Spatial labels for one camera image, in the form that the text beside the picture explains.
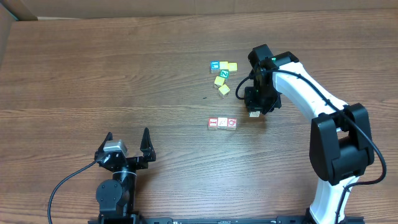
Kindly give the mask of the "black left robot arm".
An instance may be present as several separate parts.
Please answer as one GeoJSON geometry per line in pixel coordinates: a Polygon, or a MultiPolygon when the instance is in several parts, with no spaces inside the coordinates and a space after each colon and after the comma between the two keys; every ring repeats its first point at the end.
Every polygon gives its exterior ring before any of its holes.
{"type": "Polygon", "coordinates": [[[148,128],[141,140],[141,156],[128,157],[122,140],[114,140],[108,133],[95,152],[95,162],[110,171],[112,178],[103,181],[96,189],[99,203],[98,223],[139,223],[141,216],[134,209],[137,171],[148,168],[156,161],[156,153],[148,128]]]}

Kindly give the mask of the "red letter wooden block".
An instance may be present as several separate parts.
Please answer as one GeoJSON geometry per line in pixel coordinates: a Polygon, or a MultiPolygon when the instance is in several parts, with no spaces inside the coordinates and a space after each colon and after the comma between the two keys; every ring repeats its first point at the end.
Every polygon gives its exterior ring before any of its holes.
{"type": "Polygon", "coordinates": [[[208,118],[208,129],[218,129],[218,118],[208,118]]]}

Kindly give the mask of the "red symbol wooden block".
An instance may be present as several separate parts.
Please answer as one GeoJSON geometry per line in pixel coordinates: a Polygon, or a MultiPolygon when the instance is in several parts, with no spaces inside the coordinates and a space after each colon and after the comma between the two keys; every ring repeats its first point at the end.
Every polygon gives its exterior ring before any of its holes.
{"type": "Polygon", "coordinates": [[[228,118],[227,119],[227,129],[236,129],[237,127],[237,119],[228,118]]]}

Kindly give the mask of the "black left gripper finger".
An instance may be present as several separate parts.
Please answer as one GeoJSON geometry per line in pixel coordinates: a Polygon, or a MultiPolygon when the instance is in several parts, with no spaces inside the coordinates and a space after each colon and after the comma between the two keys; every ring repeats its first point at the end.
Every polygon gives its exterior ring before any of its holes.
{"type": "Polygon", "coordinates": [[[101,153],[104,151],[104,146],[108,141],[112,141],[113,140],[113,134],[111,132],[108,132],[104,141],[101,143],[100,147],[98,148],[97,152],[101,153]]]}
{"type": "Polygon", "coordinates": [[[154,147],[152,145],[152,141],[150,139],[149,128],[144,129],[144,133],[142,135],[140,151],[143,153],[143,158],[147,162],[156,161],[156,153],[154,147]]]}

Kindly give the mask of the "white letter wooden block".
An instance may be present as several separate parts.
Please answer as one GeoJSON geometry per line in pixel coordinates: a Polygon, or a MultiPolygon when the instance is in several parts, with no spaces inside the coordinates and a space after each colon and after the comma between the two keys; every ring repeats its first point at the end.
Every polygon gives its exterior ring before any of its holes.
{"type": "Polygon", "coordinates": [[[249,112],[249,116],[251,117],[251,118],[258,118],[259,117],[259,115],[260,115],[260,111],[250,111],[249,112]]]}

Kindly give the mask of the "plain cream wooden block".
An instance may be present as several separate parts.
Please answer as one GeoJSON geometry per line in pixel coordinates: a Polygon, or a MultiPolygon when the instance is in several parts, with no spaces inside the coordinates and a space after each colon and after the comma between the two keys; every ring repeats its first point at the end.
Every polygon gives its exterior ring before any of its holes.
{"type": "Polygon", "coordinates": [[[219,117],[217,121],[217,128],[218,129],[226,129],[228,127],[228,119],[219,117]]]}

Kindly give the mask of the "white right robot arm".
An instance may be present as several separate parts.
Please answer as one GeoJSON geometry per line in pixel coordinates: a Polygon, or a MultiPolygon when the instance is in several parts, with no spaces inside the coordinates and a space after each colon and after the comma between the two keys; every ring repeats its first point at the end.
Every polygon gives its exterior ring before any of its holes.
{"type": "Polygon", "coordinates": [[[251,116],[267,114],[282,106],[285,95],[310,121],[309,158],[318,176],[315,198],[301,223],[364,223],[348,217],[345,206],[351,189],[373,164],[375,145],[366,108],[349,105],[317,83],[291,52],[274,55],[266,45],[248,55],[252,86],[244,89],[251,116]]]}

